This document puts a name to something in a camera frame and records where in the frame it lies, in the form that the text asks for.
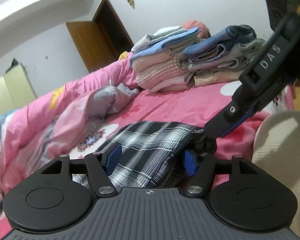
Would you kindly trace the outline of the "black white plaid pants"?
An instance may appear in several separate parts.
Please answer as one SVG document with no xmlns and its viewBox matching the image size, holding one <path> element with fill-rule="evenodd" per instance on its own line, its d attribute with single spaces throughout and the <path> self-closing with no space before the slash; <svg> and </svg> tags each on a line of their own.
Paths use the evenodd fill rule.
<svg viewBox="0 0 300 240">
<path fill-rule="evenodd" d="M 115 189 L 162 187 L 173 177 L 186 150 L 197 154 L 215 153 L 216 141 L 205 136 L 201 127 L 180 122 L 140 121 L 120 127 L 104 124 L 79 142 L 72 159 L 94 152 L 105 153 L 120 144 L 122 157 L 109 176 Z"/>
</svg>

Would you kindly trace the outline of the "folded blue grey clothes stack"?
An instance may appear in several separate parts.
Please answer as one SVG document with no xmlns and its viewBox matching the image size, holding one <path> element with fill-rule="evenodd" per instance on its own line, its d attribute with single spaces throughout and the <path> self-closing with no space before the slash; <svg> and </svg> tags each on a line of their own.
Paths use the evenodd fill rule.
<svg viewBox="0 0 300 240">
<path fill-rule="evenodd" d="M 231 25 L 183 50 L 194 73 L 194 86 L 238 80 L 244 68 L 261 51 L 265 40 L 248 25 Z"/>
</svg>

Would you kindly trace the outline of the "white bed sheet edge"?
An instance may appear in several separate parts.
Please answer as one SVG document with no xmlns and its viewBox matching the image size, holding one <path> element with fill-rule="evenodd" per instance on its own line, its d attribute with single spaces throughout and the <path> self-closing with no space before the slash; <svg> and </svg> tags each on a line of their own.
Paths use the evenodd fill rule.
<svg viewBox="0 0 300 240">
<path fill-rule="evenodd" d="M 290 226 L 300 237 L 300 112 L 267 117 L 255 135 L 252 162 L 288 187 L 298 200 Z"/>
</svg>

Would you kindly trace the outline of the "pink floral bed blanket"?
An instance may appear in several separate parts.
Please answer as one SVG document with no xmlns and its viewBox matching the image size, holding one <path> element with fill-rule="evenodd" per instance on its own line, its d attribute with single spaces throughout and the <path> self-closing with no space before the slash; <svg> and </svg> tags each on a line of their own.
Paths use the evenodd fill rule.
<svg viewBox="0 0 300 240">
<path fill-rule="evenodd" d="M 70 102 L 45 129 L 19 149 L 4 174 L 4 194 L 52 158 L 63 152 L 70 154 L 85 136 L 104 124 L 124 127 L 140 121 L 157 121 L 202 127 L 231 101 L 239 86 L 239 81 L 233 81 L 178 92 L 137 92 L 122 109 L 103 115 L 102 122 L 92 128 L 88 127 L 88 116 L 83 113 L 83 108 L 87 96 L 98 89 L 87 92 Z"/>
</svg>

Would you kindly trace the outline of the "pink blue patterned duvet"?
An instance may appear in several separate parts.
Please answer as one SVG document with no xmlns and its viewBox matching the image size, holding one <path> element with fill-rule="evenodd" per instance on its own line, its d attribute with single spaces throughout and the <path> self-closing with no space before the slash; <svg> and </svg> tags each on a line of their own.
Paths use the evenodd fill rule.
<svg viewBox="0 0 300 240">
<path fill-rule="evenodd" d="M 0 201 L 3 177 L 20 148 L 45 129 L 75 98 L 99 88 L 121 83 L 136 88 L 136 72 L 130 67 L 132 53 L 91 74 L 71 81 L 0 119 Z"/>
</svg>

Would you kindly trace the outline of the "beige blue folded bedding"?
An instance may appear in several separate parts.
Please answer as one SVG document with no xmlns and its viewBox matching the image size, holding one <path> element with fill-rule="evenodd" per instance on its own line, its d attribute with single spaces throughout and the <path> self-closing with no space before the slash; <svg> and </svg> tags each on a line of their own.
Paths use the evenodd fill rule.
<svg viewBox="0 0 300 240">
<path fill-rule="evenodd" d="M 131 52 L 130 67 L 136 72 L 136 83 L 151 89 L 161 81 L 188 72 L 183 50 L 200 41 L 198 28 L 179 28 L 165 35 L 144 36 Z"/>
</svg>

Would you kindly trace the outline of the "brown wooden door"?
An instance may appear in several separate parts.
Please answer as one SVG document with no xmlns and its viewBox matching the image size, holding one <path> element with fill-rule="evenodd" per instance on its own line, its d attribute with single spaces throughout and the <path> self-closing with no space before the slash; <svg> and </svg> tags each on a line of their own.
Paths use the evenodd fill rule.
<svg viewBox="0 0 300 240">
<path fill-rule="evenodd" d="M 101 1 L 92 20 L 66 22 L 66 27 L 88 72 L 118 60 L 134 45 L 110 0 Z"/>
</svg>

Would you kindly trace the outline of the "pale yellow wardrobe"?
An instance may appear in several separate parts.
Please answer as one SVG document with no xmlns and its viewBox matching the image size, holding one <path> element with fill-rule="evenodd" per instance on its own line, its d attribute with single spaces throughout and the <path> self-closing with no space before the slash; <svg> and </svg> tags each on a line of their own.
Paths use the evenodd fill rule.
<svg viewBox="0 0 300 240">
<path fill-rule="evenodd" d="M 10 68 L 0 77 L 0 117 L 36 98 L 25 67 L 13 59 Z"/>
</svg>

